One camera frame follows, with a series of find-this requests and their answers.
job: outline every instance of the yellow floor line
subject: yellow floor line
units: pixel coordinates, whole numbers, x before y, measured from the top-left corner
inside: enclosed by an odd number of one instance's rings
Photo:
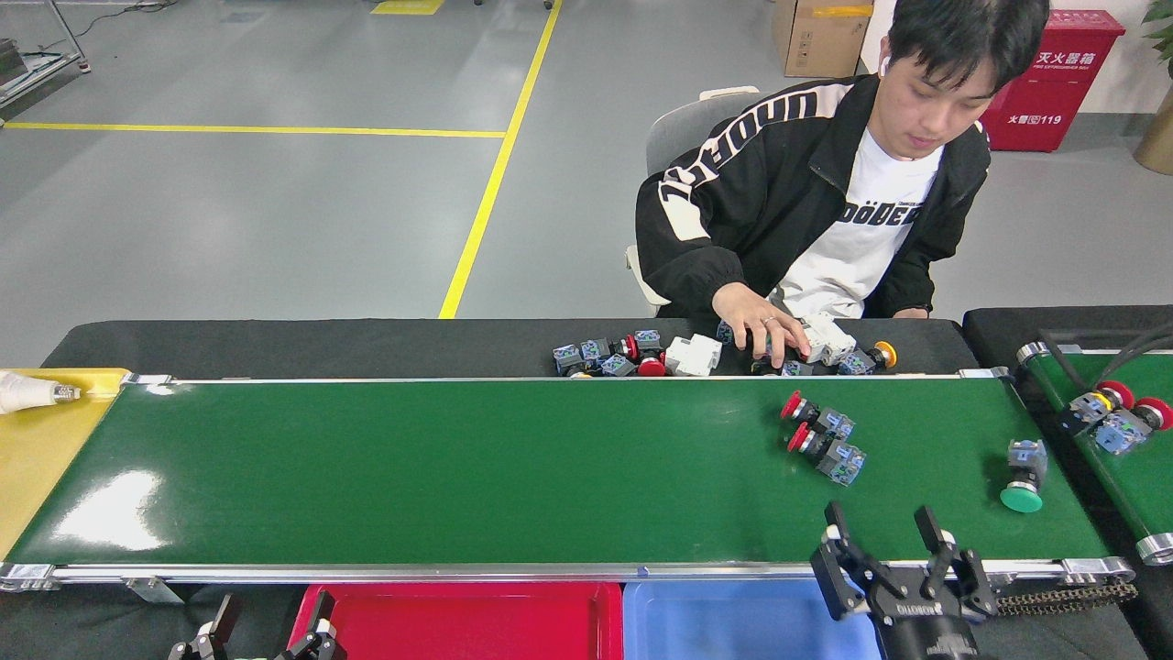
[[[443,0],[386,0],[371,11],[372,14],[406,14],[430,16],[443,5]]]
[[[468,274],[473,270],[473,261],[476,260],[476,252],[481,249],[481,238],[484,237],[484,227],[489,223],[489,215],[493,212],[493,205],[497,200],[501,179],[504,177],[506,166],[509,164],[509,156],[513,154],[514,142],[517,140],[517,131],[521,129],[521,122],[526,117],[526,108],[529,106],[529,97],[534,91],[534,82],[537,80],[538,70],[542,68],[542,60],[545,59],[545,49],[549,47],[550,35],[554,33],[554,23],[558,21],[561,11],[562,2],[555,2],[554,8],[550,9],[550,15],[545,19],[545,29],[542,30],[542,39],[537,42],[537,50],[534,53],[534,60],[529,64],[526,82],[521,87],[521,96],[514,107],[513,117],[509,120],[509,128],[506,129],[506,138],[501,142],[501,150],[497,151],[497,159],[493,164],[493,172],[489,173],[489,183],[484,188],[484,195],[481,197],[481,206],[476,210],[476,219],[473,220],[473,229],[468,232],[468,239],[465,240],[465,250],[460,254],[456,271],[448,284],[448,293],[443,298],[443,305],[440,307],[440,318],[456,318],[456,307],[460,306],[460,298],[465,294],[465,286],[468,284]]]
[[[53,123],[9,121],[5,128],[42,130],[129,130],[148,132],[278,132],[294,135],[399,135],[409,137],[495,137],[501,130],[432,130],[425,128],[347,128],[331,125],[181,125],[155,123]]]

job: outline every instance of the metal bracket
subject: metal bracket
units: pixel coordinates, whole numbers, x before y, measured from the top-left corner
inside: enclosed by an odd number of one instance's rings
[[[167,583],[151,576],[149,578],[122,578],[122,584],[138,594],[138,598],[147,603],[164,603],[168,605],[183,605],[183,599],[176,596]]]
[[[0,564],[0,591],[57,591],[61,581],[53,577],[52,564]]]
[[[142,374],[127,374],[122,379],[123,386],[167,386],[172,381],[171,376],[163,374],[156,375],[142,375]]]
[[[1104,559],[1064,559],[1065,585],[1103,585],[1110,581],[1131,583],[1137,572],[1120,557]]]
[[[1152,535],[1137,542],[1137,553],[1148,566],[1173,564],[1173,533]]]
[[[1015,354],[1015,360],[1018,365],[1026,365],[1031,359],[1036,359],[1040,355],[1051,355],[1051,349],[1046,348],[1043,342],[1031,342]]]
[[[962,379],[998,379],[1010,380],[1010,369],[1005,367],[991,367],[989,369],[958,369],[957,376]]]

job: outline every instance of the green conveyor belt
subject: green conveyor belt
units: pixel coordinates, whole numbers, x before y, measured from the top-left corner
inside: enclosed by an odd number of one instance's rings
[[[856,422],[854,485],[785,451],[796,387]],[[1037,437],[996,380],[131,386],[8,562],[806,564],[830,499],[884,560],[928,556],[922,504],[985,559],[1107,556],[1058,469],[998,502]]]
[[[1096,377],[1114,354],[1065,355],[1079,375],[1094,387]],[[1058,362],[1040,355],[1026,362],[1056,410],[1083,395],[1071,383]],[[1110,380],[1124,383],[1139,400],[1158,397],[1173,402],[1173,355],[1141,355],[1113,373]],[[1084,457],[1112,497],[1137,539],[1173,533],[1173,431],[1159,431],[1128,454],[1113,456],[1096,444],[1091,435],[1077,437]]]

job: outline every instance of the yellow platform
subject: yellow platform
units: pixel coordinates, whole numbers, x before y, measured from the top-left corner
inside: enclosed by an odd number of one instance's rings
[[[81,388],[80,401],[0,415],[0,558],[118,395],[124,369],[7,369]]]

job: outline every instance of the cardboard box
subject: cardboard box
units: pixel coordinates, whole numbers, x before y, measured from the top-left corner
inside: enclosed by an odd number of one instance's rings
[[[870,0],[777,0],[774,43],[786,75],[855,75],[870,19]]]

